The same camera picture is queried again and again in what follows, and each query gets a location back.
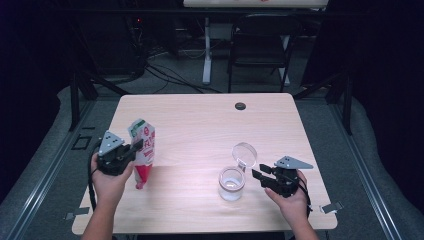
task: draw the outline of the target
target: wrist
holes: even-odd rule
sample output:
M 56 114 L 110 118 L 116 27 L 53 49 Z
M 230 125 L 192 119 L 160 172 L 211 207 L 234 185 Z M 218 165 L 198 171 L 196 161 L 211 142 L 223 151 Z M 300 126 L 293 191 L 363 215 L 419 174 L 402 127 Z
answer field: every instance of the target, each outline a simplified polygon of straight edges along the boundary
M 96 205 L 96 211 L 97 210 L 108 211 L 108 212 L 111 211 L 114 213 L 117 207 L 118 207 L 118 204 L 114 202 L 98 201 Z
M 296 239 L 299 240 L 318 240 L 318 236 L 315 233 L 315 230 L 312 228 L 309 221 L 296 222 L 293 225 L 290 225 Z
M 299 218 L 296 219 L 295 221 L 289 222 L 288 223 L 290 225 L 290 228 L 295 231 L 295 230 L 304 230 L 304 229 L 312 229 L 311 224 L 309 223 L 307 218 Z

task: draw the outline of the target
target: forearm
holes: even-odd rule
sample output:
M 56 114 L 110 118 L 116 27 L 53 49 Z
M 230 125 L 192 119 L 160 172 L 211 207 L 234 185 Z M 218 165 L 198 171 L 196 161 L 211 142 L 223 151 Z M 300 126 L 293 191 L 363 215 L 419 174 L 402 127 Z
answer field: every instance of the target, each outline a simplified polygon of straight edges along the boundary
M 308 220 L 292 224 L 290 227 L 296 240 L 318 240 L 318 236 Z
M 112 239 L 116 206 L 98 204 L 81 239 Z

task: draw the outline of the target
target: metal bracket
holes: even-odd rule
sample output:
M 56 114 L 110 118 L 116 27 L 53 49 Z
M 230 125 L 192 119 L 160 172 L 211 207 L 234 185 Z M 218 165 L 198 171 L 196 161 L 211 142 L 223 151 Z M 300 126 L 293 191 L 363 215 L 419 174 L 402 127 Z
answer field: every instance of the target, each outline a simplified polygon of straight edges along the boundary
M 102 140 L 102 144 L 100 145 L 99 149 L 99 156 L 102 157 L 108 152 L 114 150 L 115 148 L 121 146 L 124 144 L 124 139 L 116 136 L 115 134 L 111 133 L 109 130 L 105 132 L 105 135 Z
M 280 160 L 274 163 L 274 166 L 285 168 L 285 169 L 312 169 L 314 168 L 311 164 L 297 160 L 296 158 L 284 156 Z
M 67 213 L 67 214 L 65 214 L 65 216 L 63 217 L 63 219 L 65 219 L 65 220 L 72 220 L 77 215 L 88 214 L 88 211 L 89 210 L 90 210 L 89 207 L 77 208 L 77 209 L 75 209 L 75 211 L 73 213 Z
M 336 203 L 331 203 L 326 206 L 319 206 L 321 212 L 327 214 L 327 213 L 337 213 L 340 209 L 343 209 L 343 204 L 339 201 Z

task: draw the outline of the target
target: chair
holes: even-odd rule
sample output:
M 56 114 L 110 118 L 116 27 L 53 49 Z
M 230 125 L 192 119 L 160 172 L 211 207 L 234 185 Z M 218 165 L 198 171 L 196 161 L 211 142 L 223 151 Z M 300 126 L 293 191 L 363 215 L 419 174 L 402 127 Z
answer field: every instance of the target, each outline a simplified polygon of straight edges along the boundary
M 249 14 L 239 18 L 231 30 L 228 92 L 231 92 L 233 66 L 272 68 L 271 74 L 277 68 L 285 68 L 280 88 L 283 92 L 294 39 L 302 30 L 300 21 L 289 15 Z M 289 36 L 286 48 L 283 36 Z

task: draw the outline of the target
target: grommet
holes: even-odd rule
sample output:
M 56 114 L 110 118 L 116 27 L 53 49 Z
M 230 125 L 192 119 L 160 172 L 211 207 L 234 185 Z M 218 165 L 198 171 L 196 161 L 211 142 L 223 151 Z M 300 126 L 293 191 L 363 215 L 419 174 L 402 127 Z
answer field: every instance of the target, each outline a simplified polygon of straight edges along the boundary
M 236 107 L 237 110 L 241 111 L 241 110 L 246 109 L 246 104 L 244 104 L 242 102 L 238 102 L 238 103 L 236 103 L 235 107 Z

